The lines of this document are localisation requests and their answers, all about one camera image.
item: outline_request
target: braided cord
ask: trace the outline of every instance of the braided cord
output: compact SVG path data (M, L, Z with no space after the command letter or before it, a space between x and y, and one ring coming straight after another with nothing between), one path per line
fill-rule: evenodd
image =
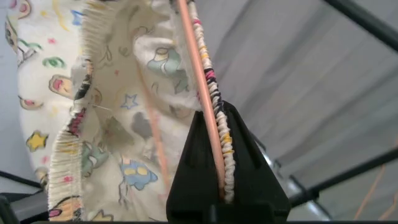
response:
M234 199L234 171L235 171L235 160L233 157L232 138L229 135L229 128L227 124L227 117L223 108L223 101L221 100L221 93L218 90L216 77L214 70L211 66L211 60L208 55L207 47L205 44L205 38L203 34L203 28L198 18L197 9L195 3L190 1L188 3L188 10L193 21L193 30L195 33L196 40L198 42L199 53L203 68L205 69L205 76L207 86L210 92L211 102L213 104L213 110L217 122L218 135L221 141L221 150L223 152L224 163L225 163L225 202L231 203Z

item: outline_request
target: blue star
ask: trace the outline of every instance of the blue star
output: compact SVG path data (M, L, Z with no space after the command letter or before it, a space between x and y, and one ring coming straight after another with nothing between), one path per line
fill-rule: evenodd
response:
M131 96L126 94L126 96L124 96L124 103L120 107L127 108L127 110L129 110L135 106L138 106L138 103L136 103L136 99L137 99L137 94L134 94Z

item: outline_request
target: metal rod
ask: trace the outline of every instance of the metal rod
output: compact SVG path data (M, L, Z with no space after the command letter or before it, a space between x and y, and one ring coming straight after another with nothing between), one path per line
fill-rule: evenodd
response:
M301 194L293 195L291 198L289 198L290 204L292 205L292 208L294 208L294 207L299 206L305 202L314 200L319 197L319 193L322 190L328 189L336 184L340 184L340 183L342 183L350 178L353 178L359 174L363 174L375 167L378 167L378 166L381 166L388 162L394 161L397 158L398 158L398 147L395 147L385 154L377 156L374 159L364 162L350 170L347 170L347 171L342 172L328 180L320 182L319 184L314 185L313 187L310 187L309 189L302 192Z
M352 0L323 0L375 38L398 52L398 32Z

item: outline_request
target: cartoon print fabric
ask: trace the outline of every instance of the cartoon print fabric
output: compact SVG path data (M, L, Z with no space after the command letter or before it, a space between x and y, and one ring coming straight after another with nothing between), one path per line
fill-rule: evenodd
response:
M177 17L169 0L11 2L15 100L51 221L166 221L200 109Z

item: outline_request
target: gray curtain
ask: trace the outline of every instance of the gray curtain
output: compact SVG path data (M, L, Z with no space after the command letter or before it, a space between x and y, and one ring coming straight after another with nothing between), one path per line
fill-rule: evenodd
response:
M357 3L398 28L398 1ZM223 98L283 176L310 187L395 144L398 55L355 23L318 0L197 5ZM361 219L392 204L396 168L386 167ZM323 192L321 203L333 218L352 219L377 172Z

